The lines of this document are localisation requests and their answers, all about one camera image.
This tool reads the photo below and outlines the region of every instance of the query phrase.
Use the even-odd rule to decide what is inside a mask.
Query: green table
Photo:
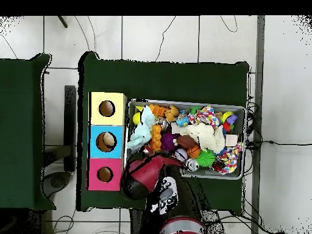
[[[144,63],[99,60],[86,52],[79,61],[79,133],[77,161],[77,209],[145,208],[145,200],[130,201],[119,192],[85,189],[88,128],[88,92],[124,93],[128,99],[201,102],[246,106],[249,65],[220,63]],[[241,214],[243,179],[187,179],[202,208],[233,210]]]
[[[41,191],[41,80],[49,61],[47,54],[0,60],[0,208],[54,208]]]

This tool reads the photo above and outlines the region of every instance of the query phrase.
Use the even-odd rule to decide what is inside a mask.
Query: gray bin
[[[169,107],[170,105],[176,106],[180,109],[191,109],[194,106],[206,106],[208,104],[203,103],[191,103],[191,102],[174,102],[174,101],[153,101],[153,100],[136,100],[132,99],[128,101],[128,116],[129,116],[129,125],[126,127],[125,137],[126,143],[130,139],[130,133],[135,127],[135,124],[132,121],[132,117],[135,114],[135,106],[144,106],[149,104],[157,104],[163,107]],[[233,112],[238,118],[234,123],[234,129],[232,130],[232,134],[238,135],[238,141],[243,143],[242,153],[238,157],[238,166],[234,172],[222,175],[216,171],[212,171],[206,168],[199,168],[196,172],[189,172],[187,170],[183,171],[184,177],[199,177],[206,179],[228,179],[228,180],[237,180],[243,176],[244,172],[244,157],[245,157],[245,141],[246,141],[246,126],[247,126],[247,110],[244,107],[240,106],[230,106],[230,105],[218,105],[218,104],[210,104],[214,112]],[[124,164],[126,164],[127,157],[131,155],[130,150],[125,146],[125,156],[124,156]]]

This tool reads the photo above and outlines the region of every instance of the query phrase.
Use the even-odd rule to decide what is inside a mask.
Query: green spiky ball
[[[216,156],[211,150],[207,150],[204,152],[203,150],[200,150],[199,156],[196,158],[199,166],[201,167],[210,167],[213,162],[216,160]]]

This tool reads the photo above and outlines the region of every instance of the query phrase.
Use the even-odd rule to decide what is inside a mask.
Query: table
[[[145,200],[131,201],[118,191],[85,189],[88,128],[88,92],[124,93],[143,98],[246,106],[249,65],[221,63],[133,62],[100,60],[86,52],[79,60],[77,203],[78,210],[145,208]],[[243,180],[188,179],[203,210],[232,210],[241,214]]]

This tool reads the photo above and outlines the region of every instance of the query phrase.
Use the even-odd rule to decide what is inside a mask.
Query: orange toy
[[[152,110],[152,113],[155,116],[164,116],[165,113],[169,110],[169,108],[161,107],[158,105],[151,104],[149,108]]]
[[[154,151],[160,151],[160,146],[161,146],[161,125],[153,125],[152,129],[152,140],[153,140],[153,150]]]
[[[195,145],[192,148],[188,149],[188,156],[191,158],[197,158],[200,154],[200,147],[198,145]]]

